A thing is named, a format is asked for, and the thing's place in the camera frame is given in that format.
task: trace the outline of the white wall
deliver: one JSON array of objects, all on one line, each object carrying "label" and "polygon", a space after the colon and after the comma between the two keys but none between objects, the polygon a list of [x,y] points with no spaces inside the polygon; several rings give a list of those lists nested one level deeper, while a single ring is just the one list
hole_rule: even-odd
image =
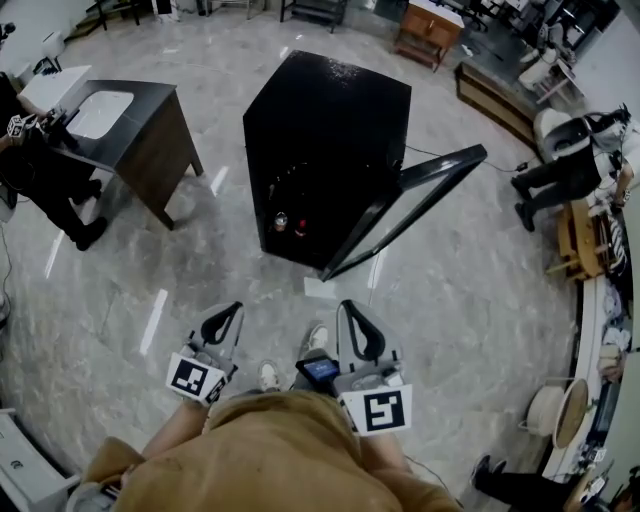
[{"label": "white wall", "polygon": [[41,43],[51,32],[68,36],[84,19],[91,0],[9,0],[0,8],[0,23],[13,22],[16,31],[0,50],[0,70],[12,71],[21,63],[35,65],[42,57]]},{"label": "white wall", "polygon": [[621,11],[574,66],[588,109],[610,111],[626,103],[640,119],[640,33]]}]

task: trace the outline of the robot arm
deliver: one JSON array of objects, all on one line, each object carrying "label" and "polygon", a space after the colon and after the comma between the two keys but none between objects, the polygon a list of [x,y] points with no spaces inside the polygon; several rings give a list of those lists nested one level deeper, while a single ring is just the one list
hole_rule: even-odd
[{"label": "robot arm", "polygon": [[354,433],[410,428],[413,387],[404,380],[398,336],[371,308],[352,300],[340,304],[337,316],[341,373],[333,387]]},{"label": "robot arm", "polygon": [[171,354],[166,386],[207,407],[218,400],[238,369],[232,357],[243,319],[240,302],[219,304],[202,313],[182,350]]}]

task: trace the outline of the white sink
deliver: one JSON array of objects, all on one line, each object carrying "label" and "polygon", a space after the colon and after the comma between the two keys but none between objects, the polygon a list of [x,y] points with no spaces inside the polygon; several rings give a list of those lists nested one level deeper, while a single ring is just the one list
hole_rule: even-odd
[{"label": "white sink", "polygon": [[82,102],[67,130],[88,139],[104,137],[132,101],[133,93],[130,92],[94,92]]}]

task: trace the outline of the black shoe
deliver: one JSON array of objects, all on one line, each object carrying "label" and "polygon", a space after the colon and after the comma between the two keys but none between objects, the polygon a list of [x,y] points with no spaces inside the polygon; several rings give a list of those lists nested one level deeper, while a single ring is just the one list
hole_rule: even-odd
[{"label": "black shoe", "polygon": [[507,459],[502,459],[495,466],[493,466],[491,473],[493,473],[494,475],[500,475],[503,473],[505,467],[507,467]]},{"label": "black shoe", "polygon": [[531,197],[531,192],[529,192],[529,188],[520,183],[518,178],[511,178],[511,186],[516,189],[518,195],[525,201],[531,201],[531,199],[533,199]]},{"label": "black shoe", "polygon": [[483,455],[480,457],[480,460],[476,462],[476,465],[473,466],[473,470],[471,471],[471,476],[469,477],[469,481],[472,486],[476,486],[476,478],[479,473],[490,473],[491,472],[491,457],[489,455]]},{"label": "black shoe", "polygon": [[95,197],[96,199],[100,199],[102,195],[102,183],[100,180],[90,180],[87,183],[87,187],[84,192],[79,197],[72,198],[73,204],[76,206],[80,206],[82,203],[87,201],[90,197]]},{"label": "black shoe", "polygon": [[91,245],[98,240],[107,229],[107,219],[98,217],[91,224],[85,227],[82,238],[76,242],[79,251],[86,251]]},{"label": "black shoe", "polygon": [[536,230],[536,227],[533,225],[533,217],[526,211],[525,205],[517,203],[514,208],[516,209],[518,217],[520,217],[520,220],[522,221],[524,229],[529,233],[533,233]]}]

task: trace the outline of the phone screen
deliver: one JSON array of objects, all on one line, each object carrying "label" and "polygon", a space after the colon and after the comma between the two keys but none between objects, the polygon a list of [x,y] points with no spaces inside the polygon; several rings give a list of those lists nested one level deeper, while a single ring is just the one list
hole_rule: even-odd
[{"label": "phone screen", "polygon": [[304,369],[317,381],[323,381],[339,373],[337,366],[331,359],[320,359],[304,365]]}]

